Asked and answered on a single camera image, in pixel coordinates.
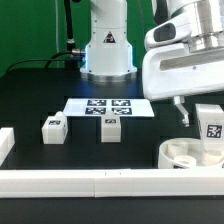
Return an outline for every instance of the wall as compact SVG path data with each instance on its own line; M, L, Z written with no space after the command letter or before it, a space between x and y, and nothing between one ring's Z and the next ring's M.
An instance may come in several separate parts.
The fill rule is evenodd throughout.
M143 6L144 28L148 30L154 27L154 23L150 0L127 1L128 40L134 47L134 63L141 67L145 50L138 1ZM71 2L71 5L76 44L84 48L90 40L90 3L89 0L82 0L80 3ZM48 59L57 51L66 50L63 0L1 0L0 21L0 76L17 61ZM17 67L43 66L43 63L26 63Z

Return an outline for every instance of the black table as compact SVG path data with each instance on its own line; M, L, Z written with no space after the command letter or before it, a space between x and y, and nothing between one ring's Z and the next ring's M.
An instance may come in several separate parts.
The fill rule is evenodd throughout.
M191 96L223 103L223 92ZM44 145L41 127L68 98L143 99L141 74L124 83L87 82L64 69L17 69L0 79L0 127L14 127L16 145L1 166L24 169L155 169L159 145L199 138L197 120L185 128L171 100L152 102L154 118L121 118L121 143L102 144L100 118L69 117L64 145ZM222 223L223 197L1 199L0 223Z

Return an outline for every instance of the white box with marker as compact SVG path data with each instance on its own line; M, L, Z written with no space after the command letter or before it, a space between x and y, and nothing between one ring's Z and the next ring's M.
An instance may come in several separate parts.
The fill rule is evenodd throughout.
M101 116L101 142L120 142L121 122L118 115L112 111Z
M63 144L68 133L67 117L63 112L49 116L42 127L44 144Z

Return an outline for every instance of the paper sheet with markers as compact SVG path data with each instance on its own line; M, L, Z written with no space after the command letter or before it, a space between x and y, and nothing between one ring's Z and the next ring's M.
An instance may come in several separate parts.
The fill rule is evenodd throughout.
M68 99L63 112L70 117L92 117L108 111L123 117L154 117L151 104L146 99Z

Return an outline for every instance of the small white block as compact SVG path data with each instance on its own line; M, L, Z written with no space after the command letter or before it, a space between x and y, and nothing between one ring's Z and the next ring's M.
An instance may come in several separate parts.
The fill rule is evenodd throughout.
M2 128L0 130L0 166L15 144L13 128Z
M63 144L67 133L67 117L62 112L49 116L42 127L44 144Z
M121 122L120 117L106 114L101 117L101 142L120 142Z

